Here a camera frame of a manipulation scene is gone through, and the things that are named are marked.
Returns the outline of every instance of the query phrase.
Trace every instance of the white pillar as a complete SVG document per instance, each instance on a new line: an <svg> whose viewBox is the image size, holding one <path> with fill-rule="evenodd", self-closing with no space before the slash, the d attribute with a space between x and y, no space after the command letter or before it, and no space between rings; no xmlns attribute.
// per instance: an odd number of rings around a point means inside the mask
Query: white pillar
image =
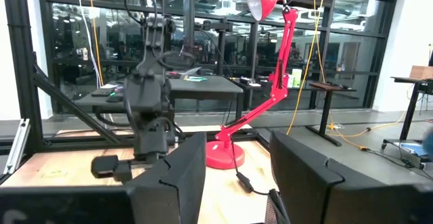
<svg viewBox="0 0 433 224"><path fill-rule="evenodd" d="M20 119L20 105L18 103L18 92L16 88L14 60L7 26L5 0L0 0L0 53L1 53L1 76L0 84L3 87L4 98L0 106L0 120Z"/></svg>
<svg viewBox="0 0 433 224"><path fill-rule="evenodd" d="M410 84L394 83L391 76L408 77L413 65L428 65L428 44L433 43L433 12L429 0L397 0L373 109L406 110Z"/></svg>
<svg viewBox="0 0 433 224"><path fill-rule="evenodd" d="M45 44L44 44L44 32L42 30L42 17L41 17L41 6L39 0L27 0L28 4L28 15L30 18L30 26L32 33L32 45L33 51L36 52L38 65L41 67L43 72L48 75L47 71L47 56L45 55ZM41 108L41 118L47 119L53 116L53 108L51 106L51 98L38 89L39 94L39 105Z"/></svg>

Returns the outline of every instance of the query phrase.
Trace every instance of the standing desk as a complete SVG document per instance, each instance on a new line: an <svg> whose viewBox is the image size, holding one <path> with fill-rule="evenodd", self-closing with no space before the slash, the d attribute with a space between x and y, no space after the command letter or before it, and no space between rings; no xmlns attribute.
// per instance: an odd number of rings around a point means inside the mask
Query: standing desk
<svg viewBox="0 0 433 224"><path fill-rule="evenodd" d="M218 130L219 126L181 127L185 132ZM73 133L92 136L95 133ZM270 155L256 141L236 142L245 150L245 163L240 171L261 192L277 188L271 170ZM38 153L32 156L0 187L118 185L113 179L95 179L90 172L94 157L116 154L120 159L133 157L133 149L84 150L75 152ZM133 169L133 176L143 169ZM206 167L206 178L198 223L261 223L265 220L267 197L247 194L239 185L235 170Z"/></svg>
<svg viewBox="0 0 433 224"><path fill-rule="evenodd" d="M403 78L403 77L391 77L394 79L395 83L411 83L413 84L412 96L409 105L407 106L407 112L405 117L405 122L403 123L403 127L401 129L400 138L399 139L384 139L382 144L382 149L386 147L387 143L421 143L422 140L408 140L407 134L409 133L409 129L411 128L413 114L415 113L415 108L418 101L418 95L420 91L426 91L428 83L433 83L432 80L419 80L419 79L411 79L411 78Z"/></svg>
<svg viewBox="0 0 433 224"><path fill-rule="evenodd" d="M201 76L205 81L193 82L182 79L169 79L171 84L170 102L175 107L176 99L215 99L237 100L236 118L241 118L244 90L223 76ZM106 97L93 97L91 94L74 101L78 106L91 106L92 111L99 109L123 110L123 102L108 103Z"/></svg>
<svg viewBox="0 0 433 224"><path fill-rule="evenodd" d="M322 118L320 121L319 130L317 130L313 126L306 126L306 128L308 130L312 131L313 133L317 134L318 136L328 140L329 142L331 142L335 146L341 146L342 144L338 140L335 140L332 137L326 135L326 125L327 125L327 118L329 116L329 110L331 109L332 93L333 92L355 92L356 90L354 90L354 89L339 89L339 88L336 88L333 86L323 85L320 83L311 83L310 86L315 87L315 88L319 89L320 91L325 91L326 96L325 96L325 104L323 105L323 112L322 112Z"/></svg>

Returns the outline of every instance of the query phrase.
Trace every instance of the black power cable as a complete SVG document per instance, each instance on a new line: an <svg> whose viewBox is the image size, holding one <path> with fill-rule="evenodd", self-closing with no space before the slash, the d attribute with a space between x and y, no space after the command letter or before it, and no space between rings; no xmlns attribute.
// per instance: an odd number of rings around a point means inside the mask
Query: black power cable
<svg viewBox="0 0 433 224"><path fill-rule="evenodd" d="M255 194L267 196L268 195L267 193L262 193L262 192L256 191L254 189L254 187L252 187L250 179L247 178L241 172L239 172L239 170L237 169L237 163L236 163L236 159L235 159L235 144L233 143L233 140L231 140L231 150L233 151L233 162L235 163L236 177L239 179L239 181L244 186L244 188L247 190L247 192L253 192Z"/></svg>
<svg viewBox="0 0 433 224"><path fill-rule="evenodd" d="M419 174L419 173L413 171L412 168L414 168L414 166L413 166L410 162L408 163L407 161L402 160L401 157L400 157L400 158L397 158L397 157L390 156L390 155L388 155L388 154L385 154L385 153L382 153L382 152L377 152L377 151L375 151L375 150L370 150L370 149L367 149L367 150L365 150L365 151L368 152L368 153L370 153L370 154L374 154L374 155L376 155L376 156L380 156L380 157L382 157L383 159L385 159L385 160L387 160L387 161L389 161L389 162L391 162L391 163L393 163L393 164L395 164L395 165L397 165L397 166L399 166L399 167L403 167L404 169L407 169L407 170L411 171L412 173L415 173L416 175L419 175L419 176L421 176L421 177L425 177L426 179L429 179L429 180L433 181L433 177L431 177L429 174L427 174L424 170L423 170L423 172L424 172L424 174L426 174L426 175L422 175L422 174ZM402 160L402 162L403 162L404 164L399 164L399 163L397 163L397 162L395 162L395 161L389 159L389 157L394 158L394 159L397 159L397 160Z"/></svg>
<svg viewBox="0 0 433 224"><path fill-rule="evenodd" d="M135 17L132 15L131 11L130 11L129 8L128 8L127 0L123 0L123 1L124 1L124 8L127 10L128 16L131 17L131 18L132 18L134 21L136 21L138 24L143 25L143 23L142 23L140 20L138 20L137 18L135 18ZM154 3L154 9L155 9L155 20L156 20L156 17L158 16L158 12L156 11L156 1L155 1L155 0L152 0L152 2Z"/></svg>

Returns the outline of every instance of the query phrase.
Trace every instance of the metal frame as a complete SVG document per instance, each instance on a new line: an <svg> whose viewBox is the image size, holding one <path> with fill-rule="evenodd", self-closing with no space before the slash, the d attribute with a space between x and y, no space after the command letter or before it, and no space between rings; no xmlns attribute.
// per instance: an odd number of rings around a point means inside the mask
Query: metal frame
<svg viewBox="0 0 433 224"><path fill-rule="evenodd" d="M21 119L18 125L18 130L15 135L14 143L12 144L11 152L7 158L5 170L3 174L13 174L20 167L22 154L26 147L28 133L30 132L30 119Z"/></svg>
<svg viewBox="0 0 433 224"><path fill-rule="evenodd" d="M45 41L45 52L47 54L47 67L48 67L48 75L51 82L59 82L58 76L55 71L55 66L59 63L67 63L66 60L57 60L53 57L53 46L51 45L53 43L53 31L51 29L52 24L52 13L51 13L51 3L52 2L58 2L58 3L70 3L70 4L78 4L78 0L40 0L41 5L41 15L43 20L43 32L44 34L47 34L44 36ZM384 16L385 19L389 20L392 17L392 14L394 12L394 6L395 6L395 0L389 0L390 5L386 12L386 15ZM6 10L7 10L7 20L8 20L8 26L9 26L9 34L11 39L11 45L12 45L12 51L13 51L13 57L14 57L14 69L16 73L16 77L20 78L17 79L17 88L18 88L18 98L20 101L20 111L21 111L21 117L22 118L28 118L30 119L30 124L32 125L31 130L29 132L29 137L32 139L31 143L28 143L25 153L28 156L31 156L31 154L35 152L42 152L42 151L58 151L58 150L77 150L77 149L92 149L92 148L108 148L108 147L128 147L129 145L112 145L105 141L102 137L73 137L73 138L55 138L55 139L44 139L43 138L43 131L42 131L42 122L41 122L41 115L40 115L40 108L39 108L39 98L37 96L37 89L35 85L33 84L31 72L33 69L30 67L33 63L35 56L32 54L32 43L31 43L31 33L30 33L30 22L28 18L28 8L27 8L27 0L5 0L6 4ZM83 4L89 4L88 1L83 1ZM123 6L118 3L107 3L103 1L95 1L94 6L96 7L104 7L104 8L114 8L114 9L123 9ZM389 32L389 26L390 22L385 22L385 27L383 29L382 35L370 35L370 34L363 34L361 32L351 32L351 31L345 31L345 30L334 30L330 29L330 20L331 15L333 13L334 8L334 0L332 1L332 5L329 6L329 13L327 15L329 16L328 25L319 28L321 32L325 32L325 41L321 42L323 47L323 55L326 56L326 47L327 47L327 41L329 40L329 34L330 32L335 33L343 33L348 35L358 35L358 36L364 36L364 37L375 37L379 39L383 39L386 44L386 40L388 38L388 32ZM147 11L149 8L146 7L139 7L139 6L131 6L132 10L135 11ZM181 14L179 10L170 10L167 9L166 13L173 14L173 15L179 15ZM211 14L201 14L197 13L197 17L199 18L210 18L210 19L217 19L220 18L220 16L214 16ZM275 22L255 22L252 18L244 18L244 17L237 17L237 16L229 16L227 19L231 22L246 22L252 24L251 31L253 32L254 29L257 30L258 24L267 24L267 25L276 25L276 26L282 26L281 23L275 23ZM296 26L296 28L306 29L306 30L312 30L314 27L307 26L304 24L299 24ZM249 70L251 71L252 75L256 73L257 70L267 68L261 68L256 67L256 42L257 42L257 32L253 32L253 35L250 37L250 44L248 49L248 59L251 61L250 65L248 67L245 66L229 66L231 70ZM102 61L103 64L117 64L114 61ZM116 61L119 65L125 66L126 64L123 61ZM381 63L378 64L374 68L374 72L336 72L332 70L325 71L326 73L338 73L338 74L364 74L364 75L370 75L370 76L378 76L380 71ZM371 87L375 88L377 85L374 85L375 82L371 82ZM55 110L57 102L53 103L53 109ZM257 139L257 136L249 136L251 138ZM8 151L12 144L10 141L0 141L0 143L5 142L5 145L0 146L0 152L6 152Z"/></svg>

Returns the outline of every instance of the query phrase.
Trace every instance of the desk leg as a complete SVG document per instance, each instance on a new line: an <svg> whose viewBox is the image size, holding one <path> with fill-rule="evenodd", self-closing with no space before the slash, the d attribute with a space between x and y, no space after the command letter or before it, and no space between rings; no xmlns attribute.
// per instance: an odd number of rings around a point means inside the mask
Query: desk leg
<svg viewBox="0 0 433 224"><path fill-rule="evenodd" d="M407 107L405 123L403 123L403 128L401 129L400 140L406 140L407 134L409 133L409 128L411 127L413 114L415 113L415 107L418 100L418 87L419 83L413 85L413 92L409 106Z"/></svg>
<svg viewBox="0 0 433 224"><path fill-rule="evenodd" d="M242 117L242 107L244 106L244 93L238 93L236 101L236 116L235 120L239 120Z"/></svg>
<svg viewBox="0 0 433 224"><path fill-rule="evenodd" d="M322 120L320 122L319 133L324 135L326 131L327 117L331 108L332 91L327 91L325 96L325 104L323 105Z"/></svg>
<svg viewBox="0 0 433 224"><path fill-rule="evenodd" d="M313 133L318 134L320 137L328 140L329 142L331 142L332 144L334 144L335 146L341 146L342 144L333 139L332 137L326 135L326 124L327 124L327 117L329 116L329 109L331 108L331 100L332 100L332 91L326 91L326 96L325 96L325 105L323 105L323 112L322 112L322 119L320 122L320 128L319 130L317 130L316 128L312 127L312 126L306 126L306 128L310 131L312 131Z"/></svg>
<svg viewBox="0 0 433 224"><path fill-rule="evenodd" d="M317 91L311 91L309 109L316 109Z"/></svg>
<svg viewBox="0 0 433 224"><path fill-rule="evenodd" d="M244 90L244 107L243 110L248 110L248 104L250 103L251 90Z"/></svg>

